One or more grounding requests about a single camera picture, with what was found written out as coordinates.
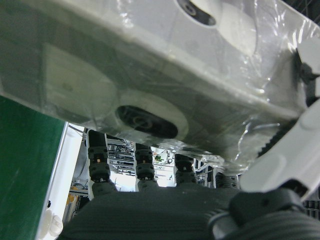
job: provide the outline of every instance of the transparent plastic film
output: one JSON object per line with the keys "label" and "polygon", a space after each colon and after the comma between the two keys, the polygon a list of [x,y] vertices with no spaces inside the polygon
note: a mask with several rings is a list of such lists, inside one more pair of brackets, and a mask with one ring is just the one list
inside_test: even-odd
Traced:
{"label": "transparent plastic film", "polygon": [[280,0],[0,6],[0,94],[44,114],[236,174],[306,109],[320,29]]}

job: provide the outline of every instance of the green surface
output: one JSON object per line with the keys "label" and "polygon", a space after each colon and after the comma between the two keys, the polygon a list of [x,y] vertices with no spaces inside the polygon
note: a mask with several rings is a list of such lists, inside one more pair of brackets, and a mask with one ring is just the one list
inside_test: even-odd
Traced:
{"label": "green surface", "polygon": [[0,96],[0,239],[37,233],[64,122]]}

